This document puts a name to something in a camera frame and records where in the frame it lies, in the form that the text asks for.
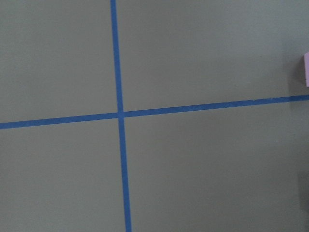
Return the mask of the pink foam cube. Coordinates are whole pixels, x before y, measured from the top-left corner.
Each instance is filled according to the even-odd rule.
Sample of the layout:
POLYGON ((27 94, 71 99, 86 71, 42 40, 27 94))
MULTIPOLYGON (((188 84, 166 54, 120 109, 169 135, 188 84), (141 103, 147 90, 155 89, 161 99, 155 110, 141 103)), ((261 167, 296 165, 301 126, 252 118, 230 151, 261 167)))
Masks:
POLYGON ((304 55, 306 87, 309 87, 309 52, 304 55))

